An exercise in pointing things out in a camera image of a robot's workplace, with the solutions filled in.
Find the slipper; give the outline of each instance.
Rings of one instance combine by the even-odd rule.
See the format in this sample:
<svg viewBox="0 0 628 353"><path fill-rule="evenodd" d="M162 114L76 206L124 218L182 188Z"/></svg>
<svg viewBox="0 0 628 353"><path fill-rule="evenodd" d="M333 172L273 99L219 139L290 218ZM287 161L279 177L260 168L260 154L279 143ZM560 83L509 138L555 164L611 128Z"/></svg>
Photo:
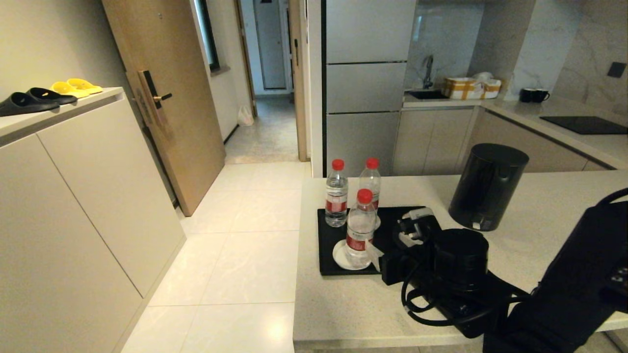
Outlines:
<svg viewBox="0 0 628 353"><path fill-rule="evenodd" d="M55 91L48 90L48 89L43 89L43 88L39 88L39 87L31 88L30 90L28 90L27 94L30 95L31 97L35 97L35 98L37 98L39 100L46 100L46 101L51 101L51 102L57 102L60 105L74 103L74 102L76 102L78 100L73 95L59 94L59 93L56 93Z"/></svg>
<svg viewBox="0 0 628 353"><path fill-rule="evenodd" d="M68 83L74 86L78 90L84 90L89 94L100 93L102 92L101 86L92 85L86 80L82 79L69 79Z"/></svg>
<svg viewBox="0 0 628 353"><path fill-rule="evenodd" d="M39 100L22 92L15 92L0 103L0 116L36 113L59 108L59 103Z"/></svg>
<svg viewBox="0 0 628 353"><path fill-rule="evenodd" d="M50 90L53 90L59 94L70 94L76 98L83 98L89 95L88 92L84 90L77 90L76 88L74 88L74 86L70 85L69 83L61 82L61 81L55 82L55 84L53 84L52 87L50 87Z"/></svg>

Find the plastic water bottle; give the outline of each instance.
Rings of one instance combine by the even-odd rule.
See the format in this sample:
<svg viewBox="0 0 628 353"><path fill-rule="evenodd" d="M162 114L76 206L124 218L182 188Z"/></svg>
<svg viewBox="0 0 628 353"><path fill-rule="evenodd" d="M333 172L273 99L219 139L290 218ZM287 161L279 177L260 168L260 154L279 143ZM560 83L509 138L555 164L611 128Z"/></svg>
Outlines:
<svg viewBox="0 0 628 353"><path fill-rule="evenodd" d="M382 176L379 174L379 160L377 158L369 158L366 160L366 168L360 174L360 188L369 189L373 193L373 207L375 207L375 213L379 208L379 191L382 185ZM377 223L375 229L379 228L381 220L377 217Z"/></svg>
<svg viewBox="0 0 628 353"><path fill-rule="evenodd" d="M363 269L371 264L366 253L366 242L373 241L377 214L371 203L373 193L369 189L357 192L357 202L347 217L347 259L355 269Z"/></svg>
<svg viewBox="0 0 628 353"><path fill-rule="evenodd" d="M327 202L325 202L325 222L332 227L342 227L347 221L347 194L349 181L342 173L343 160L332 161L332 171L327 176Z"/></svg>

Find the yellow slipper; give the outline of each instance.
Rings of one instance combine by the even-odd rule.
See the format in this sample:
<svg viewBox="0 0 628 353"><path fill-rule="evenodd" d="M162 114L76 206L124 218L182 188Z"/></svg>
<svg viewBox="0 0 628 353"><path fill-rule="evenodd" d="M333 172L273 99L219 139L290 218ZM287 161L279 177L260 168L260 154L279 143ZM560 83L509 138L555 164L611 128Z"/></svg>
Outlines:
<svg viewBox="0 0 628 353"><path fill-rule="evenodd" d="M70 85L69 83L61 82L61 81L55 82L55 84L53 84L52 87L50 87L50 90L53 90L59 94L73 95L76 98L83 98L89 95L87 91L78 90L74 88L74 86Z"/></svg>
<svg viewBox="0 0 628 353"><path fill-rule="evenodd" d="M83 79L69 79L68 83L74 86L77 90L84 90L89 94L102 92L101 86L92 85L91 83Z"/></svg>

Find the marble wall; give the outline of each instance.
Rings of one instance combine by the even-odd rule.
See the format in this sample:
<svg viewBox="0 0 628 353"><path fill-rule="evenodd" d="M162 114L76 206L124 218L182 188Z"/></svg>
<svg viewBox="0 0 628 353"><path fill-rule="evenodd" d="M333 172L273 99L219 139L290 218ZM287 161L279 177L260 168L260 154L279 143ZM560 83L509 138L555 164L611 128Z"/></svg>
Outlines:
<svg viewBox="0 0 628 353"><path fill-rule="evenodd" d="M482 24L468 68L469 74L492 72L502 80L506 93L534 9L534 0L490 1L484 6Z"/></svg>
<svg viewBox="0 0 628 353"><path fill-rule="evenodd" d="M420 1L414 13L405 88L423 88L428 55L434 56L433 88L442 87L445 77L467 76L483 12L484 3Z"/></svg>
<svg viewBox="0 0 628 353"><path fill-rule="evenodd" d="M628 57L628 0L585 0L578 27L553 94L626 117L628 72L606 76Z"/></svg>
<svg viewBox="0 0 628 353"><path fill-rule="evenodd" d="M553 91L579 23L580 1L536 0L505 100L523 88Z"/></svg>

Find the induction cooktop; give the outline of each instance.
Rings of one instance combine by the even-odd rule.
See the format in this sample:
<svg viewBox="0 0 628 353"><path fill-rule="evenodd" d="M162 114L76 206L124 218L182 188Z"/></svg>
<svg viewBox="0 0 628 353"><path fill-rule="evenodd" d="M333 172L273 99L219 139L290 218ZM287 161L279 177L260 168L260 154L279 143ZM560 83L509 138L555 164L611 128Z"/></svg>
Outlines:
<svg viewBox="0 0 628 353"><path fill-rule="evenodd" d="M597 116L541 116L540 118L581 135L628 134L627 127Z"/></svg>

